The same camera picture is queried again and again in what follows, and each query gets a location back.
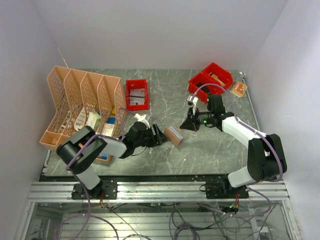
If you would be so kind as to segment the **white credit card stack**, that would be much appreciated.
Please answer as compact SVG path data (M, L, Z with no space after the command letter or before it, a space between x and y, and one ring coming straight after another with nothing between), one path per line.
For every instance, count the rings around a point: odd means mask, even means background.
M129 92L129 105L137 106L145 104L145 89L137 88L131 89Z

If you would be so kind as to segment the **red bin with cards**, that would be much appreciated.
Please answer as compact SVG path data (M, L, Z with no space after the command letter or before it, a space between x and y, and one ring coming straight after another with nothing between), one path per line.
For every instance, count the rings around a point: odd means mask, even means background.
M149 93L146 79L128 79L125 81L125 101L129 111L149 109Z

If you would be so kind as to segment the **brown leather card holder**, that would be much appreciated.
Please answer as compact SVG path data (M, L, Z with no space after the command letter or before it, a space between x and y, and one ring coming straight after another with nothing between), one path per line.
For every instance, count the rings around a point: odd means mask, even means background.
M186 136L182 133L181 129L174 124L165 127L163 133L176 148L186 139Z

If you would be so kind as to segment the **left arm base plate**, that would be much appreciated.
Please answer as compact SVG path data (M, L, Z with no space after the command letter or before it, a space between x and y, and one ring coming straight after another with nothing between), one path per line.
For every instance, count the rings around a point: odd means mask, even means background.
M85 200L87 196L91 200L115 200L118 194L118 184L112 181L101 181L93 189L87 189L83 184L77 183L73 186L71 199Z

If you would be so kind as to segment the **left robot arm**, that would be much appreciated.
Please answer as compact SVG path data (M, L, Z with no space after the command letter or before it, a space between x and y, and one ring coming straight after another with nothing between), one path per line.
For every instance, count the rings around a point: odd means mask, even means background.
M79 181L71 198L98 199L107 196L115 199L117 188L106 186L93 169L92 163L102 155L125 159L133 156L136 148L153 148L168 140L157 124L148 127L140 121L135 122L119 138L96 133L90 126L83 127L56 149L56 154L66 164L66 169Z

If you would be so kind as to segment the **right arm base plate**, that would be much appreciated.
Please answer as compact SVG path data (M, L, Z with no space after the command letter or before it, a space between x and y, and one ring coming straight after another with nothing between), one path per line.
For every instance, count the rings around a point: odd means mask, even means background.
M206 182L199 187L202 193L205 193L207 199L248 199L249 194L245 186L231 187L227 181Z

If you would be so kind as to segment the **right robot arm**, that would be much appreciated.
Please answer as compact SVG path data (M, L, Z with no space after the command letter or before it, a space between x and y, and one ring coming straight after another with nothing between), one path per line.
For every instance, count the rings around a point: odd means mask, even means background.
M279 181L287 171L286 158L281 138L277 134L266 134L240 120L232 112L227 112L218 94L207 97L207 111L199 111L197 97L189 96L190 108L181 129L198 131L201 125L217 128L234 137L247 149L247 164L227 175L227 182L220 186L221 194L233 197L239 187L261 181Z

